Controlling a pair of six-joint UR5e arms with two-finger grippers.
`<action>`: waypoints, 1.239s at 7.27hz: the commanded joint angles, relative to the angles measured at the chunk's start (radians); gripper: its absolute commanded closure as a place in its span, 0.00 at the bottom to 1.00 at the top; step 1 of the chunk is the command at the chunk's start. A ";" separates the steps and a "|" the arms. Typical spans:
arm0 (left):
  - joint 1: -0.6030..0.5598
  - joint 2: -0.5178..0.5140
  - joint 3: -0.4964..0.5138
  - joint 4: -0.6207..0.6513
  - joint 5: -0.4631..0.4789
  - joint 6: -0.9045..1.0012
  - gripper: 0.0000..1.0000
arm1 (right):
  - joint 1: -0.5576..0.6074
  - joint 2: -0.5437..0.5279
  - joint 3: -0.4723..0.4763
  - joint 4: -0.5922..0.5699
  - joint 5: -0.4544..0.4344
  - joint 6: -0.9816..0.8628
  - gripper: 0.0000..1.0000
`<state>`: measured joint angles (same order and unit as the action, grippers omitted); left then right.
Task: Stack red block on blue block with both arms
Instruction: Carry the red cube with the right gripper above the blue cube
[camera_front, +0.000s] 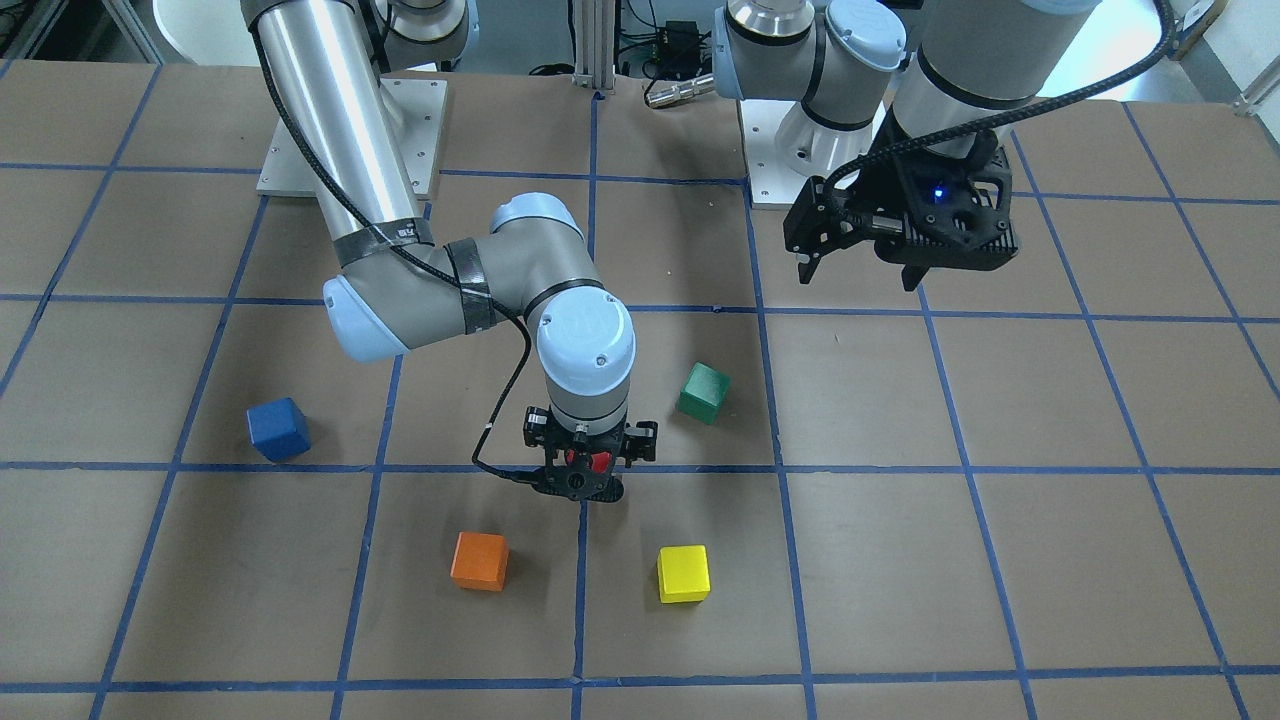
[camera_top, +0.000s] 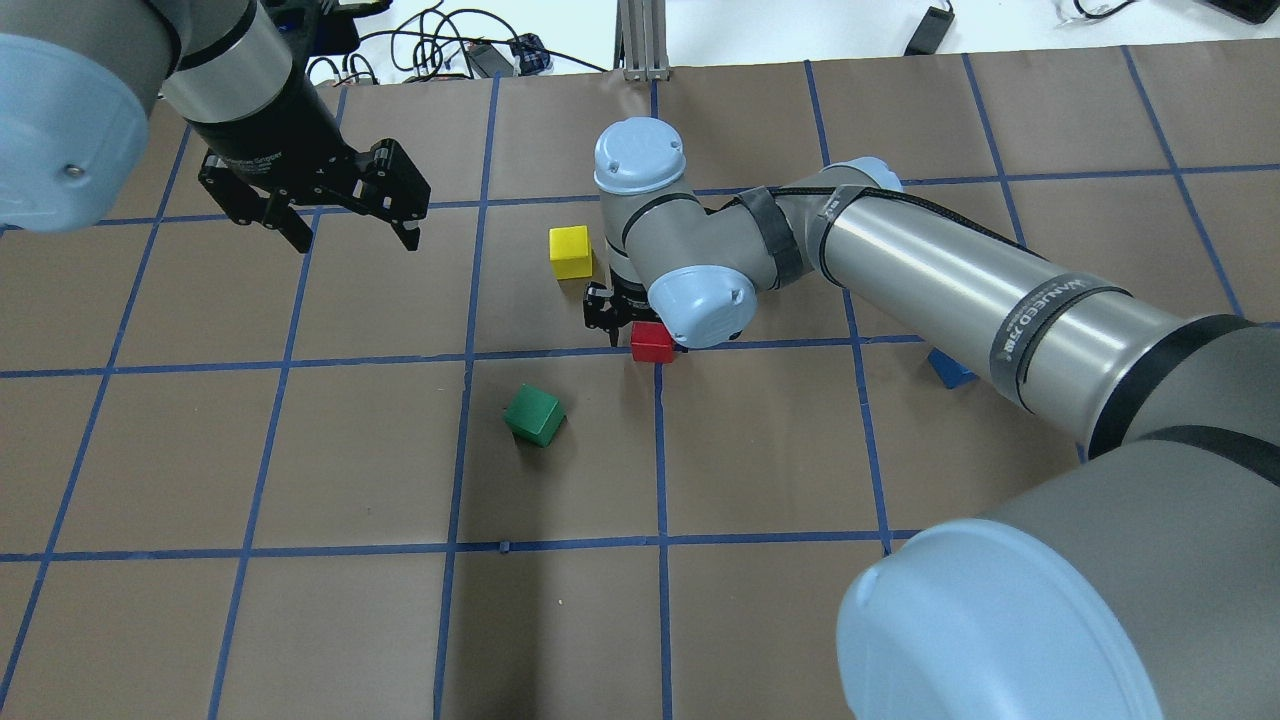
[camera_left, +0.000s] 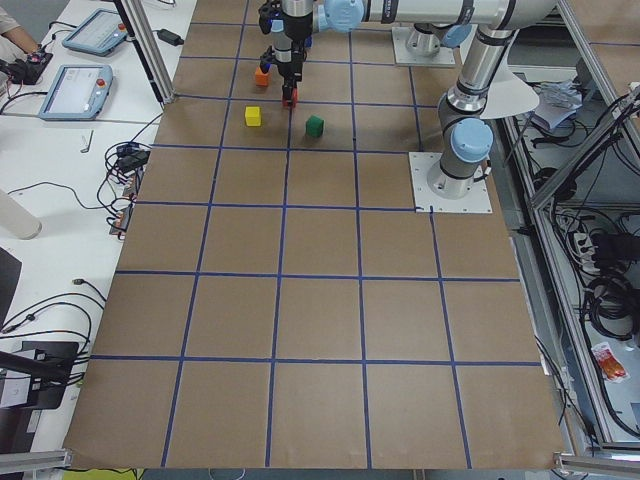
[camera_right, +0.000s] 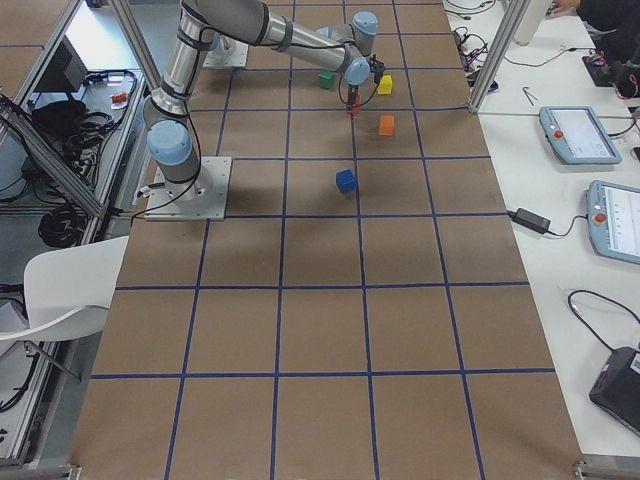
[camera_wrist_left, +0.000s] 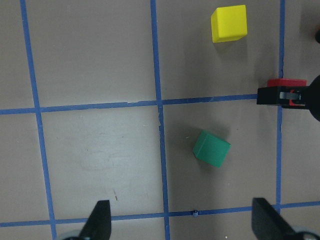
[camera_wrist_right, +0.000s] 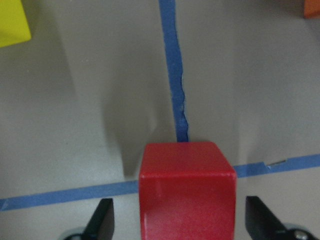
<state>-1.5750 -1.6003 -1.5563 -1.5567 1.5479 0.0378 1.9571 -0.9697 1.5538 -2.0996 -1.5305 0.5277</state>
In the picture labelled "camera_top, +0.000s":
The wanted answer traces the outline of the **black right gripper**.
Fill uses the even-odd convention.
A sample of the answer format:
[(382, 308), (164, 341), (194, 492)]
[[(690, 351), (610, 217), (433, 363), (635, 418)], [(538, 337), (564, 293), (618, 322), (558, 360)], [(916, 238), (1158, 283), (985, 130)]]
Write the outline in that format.
[(588, 329), (607, 334), (611, 347), (620, 346), (620, 333), (632, 322), (653, 322), (646, 290), (637, 281), (609, 270), (612, 287), (588, 282), (582, 292), (582, 320)]

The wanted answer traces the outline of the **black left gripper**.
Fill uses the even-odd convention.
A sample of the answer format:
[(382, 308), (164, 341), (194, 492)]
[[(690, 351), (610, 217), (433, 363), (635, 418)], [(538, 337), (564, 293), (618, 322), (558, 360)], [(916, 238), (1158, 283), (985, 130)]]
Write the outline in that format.
[(314, 232), (293, 205), (340, 205), (387, 223), (406, 250), (419, 250), (431, 186), (393, 138), (355, 151), (306, 76), (289, 76), (244, 118), (189, 124), (207, 146), (198, 183), (237, 225), (260, 224), (310, 252)]

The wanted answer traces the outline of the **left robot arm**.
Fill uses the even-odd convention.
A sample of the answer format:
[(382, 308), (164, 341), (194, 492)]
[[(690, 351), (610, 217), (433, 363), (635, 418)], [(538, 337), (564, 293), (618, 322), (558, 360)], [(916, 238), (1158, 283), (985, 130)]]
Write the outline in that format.
[(78, 231), (104, 219), (166, 102), (207, 145), (198, 183), (236, 224), (308, 252), (298, 208), (375, 217), (413, 251), (431, 188), (392, 138), (352, 149), (307, 64), (358, 47), (384, 1), (5, 1), (3, 224)]

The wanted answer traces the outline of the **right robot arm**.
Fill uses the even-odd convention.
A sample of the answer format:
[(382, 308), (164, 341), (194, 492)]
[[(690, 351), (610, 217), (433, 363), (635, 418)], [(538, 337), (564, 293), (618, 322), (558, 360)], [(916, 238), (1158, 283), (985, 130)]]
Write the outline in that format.
[(859, 719), (1275, 719), (1277, 331), (1183, 319), (905, 193), (877, 158), (707, 210), (678, 132), (594, 147), (613, 288), (590, 325), (736, 338), (809, 272), (910, 327), (1088, 459), (863, 571), (836, 653)]

